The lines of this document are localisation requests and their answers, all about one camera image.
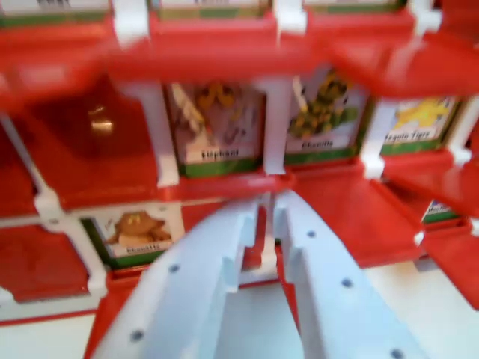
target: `red flip-down tile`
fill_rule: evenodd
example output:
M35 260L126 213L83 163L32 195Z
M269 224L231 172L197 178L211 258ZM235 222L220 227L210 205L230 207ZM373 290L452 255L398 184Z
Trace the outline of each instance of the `red flip-down tile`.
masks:
M421 244L464 298L479 310L479 238L470 226L432 231Z
M87 294L88 272L70 240L41 226L0 230L0 286L18 302Z
M392 174L410 174L412 172L420 174L425 171L428 173L444 172L454 165L451 153L445 149L383 156L382 158L385 162L385 177L390 177Z
M479 217L479 162L446 171L395 171L387 176L398 185L442 202L458 214Z
M428 33L419 40L410 37L396 43L381 37L332 39L331 62L350 79L367 84L372 94L417 98L478 91L479 53L449 34Z
M362 267L419 258L420 221L360 165L298 169L294 190L331 227Z
M296 327L299 328L299 318L298 318L298 307L296 304L296 293L294 291L294 285L290 284L286 281L286 277L284 274L284 260L283 260L283 251L280 245L275 247L276 250L276 257L278 258L276 262L276 268L278 269L278 277L283 287L284 295L286 295L287 304L290 307L291 314L293 315L294 322L296 323Z

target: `white plastic hinge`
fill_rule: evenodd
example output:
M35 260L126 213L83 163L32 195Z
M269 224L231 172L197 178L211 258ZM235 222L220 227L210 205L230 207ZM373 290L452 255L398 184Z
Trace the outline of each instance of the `white plastic hinge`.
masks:
M426 32L437 32L442 24L442 11L433 10L432 0L410 0L408 8L415 17L414 35L423 36Z
M274 14L278 23L278 42L281 34L305 34L308 14L302 8L302 0L275 0Z
M150 34L146 1L112 0L113 26L120 45L128 45Z
M34 205L42 221L58 220L65 216L57 194L46 185L35 196Z
M381 149L386 135L391 130L397 102L382 99L378 102L371 117L359 158L364 164L364 177L367 179L380 178L384 171L385 162L381 157Z
M424 231L417 232L414 235L414 243L419 247L424 239Z
M471 234L474 237L479 237L479 218L471 218L472 230Z

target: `white surface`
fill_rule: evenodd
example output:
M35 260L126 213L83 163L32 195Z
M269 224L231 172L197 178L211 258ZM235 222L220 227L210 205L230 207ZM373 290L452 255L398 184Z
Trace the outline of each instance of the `white surface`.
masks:
M94 310L100 302L98 295L79 295L70 298L18 304L14 301L13 296L9 294L8 291L0 288L0 321L30 319L36 316L56 316L65 313Z
M476 359L479 313L438 269L411 262L368 269L386 303L431 359ZM80 359L93 316L0 327L0 358ZM299 359L302 347L278 284L229 295L215 359Z

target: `white plastic stand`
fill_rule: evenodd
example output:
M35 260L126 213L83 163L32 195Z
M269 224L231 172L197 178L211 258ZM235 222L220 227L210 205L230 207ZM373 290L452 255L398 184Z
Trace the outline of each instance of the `white plastic stand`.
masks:
M94 358L213 358L225 298L253 245L258 201L202 221L142 276ZM274 237L296 288L307 359L425 359L340 239L297 194L277 197Z
M253 85L266 93L263 167L267 174L284 174L284 149L290 124L293 79L270 79Z
M359 153L359 158L364 163L364 177L380 178L384 171L384 159L381 149L386 135L391 130L396 112L397 102L385 99L378 100L370 125Z
M128 84L121 86L121 91L129 97L140 100L143 105L155 155L157 186L177 185L180 181L180 174L161 84Z
M115 17L113 26L118 42L128 46L150 34L148 3L146 1L112 0Z

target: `red plastic flap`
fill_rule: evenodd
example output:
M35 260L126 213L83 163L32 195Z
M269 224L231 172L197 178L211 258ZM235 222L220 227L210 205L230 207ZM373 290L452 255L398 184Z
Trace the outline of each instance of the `red plastic flap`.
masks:
M479 9L455 10L443 13L440 31L458 36L469 43L479 42Z
M335 41L327 51L341 72L377 96L468 96L479 91L479 52L446 33L392 44L381 37Z
M16 301L88 293L88 273L69 239L41 226L0 230L0 286Z
M389 190L365 179L361 165L298 169L294 190L323 218L362 267L419 258L417 218Z
M283 287L284 295L287 299L287 304L290 307L291 314L293 315L294 322L296 323L296 327L298 331L300 330L299 327L299 318L298 318L298 307L296 303L296 292L294 291L294 285L290 284L286 281L286 277L284 275L284 259L283 259L283 251L280 245L275 247L276 250L276 257L278 258L276 262L276 268L278 269L278 277Z
M422 246L470 305L479 310L479 240L471 234L471 226L428 232Z
M384 176L424 172L444 172L454 165L454 159L446 149L383 156Z
M432 198L422 197L415 192L408 191L407 189L395 185L392 182L386 182L382 184L395 196L397 196L408 208L411 209L412 214L415 216L415 220L421 222L424 214L429 207Z
M456 166L446 171L393 171L386 175L392 182L434 198L458 214L479 217L479 162L472 161L464 167Z
M28 107L14 119L31 157L62 205L110 203L156 189L156 163L143 108L102 77L83 96Z

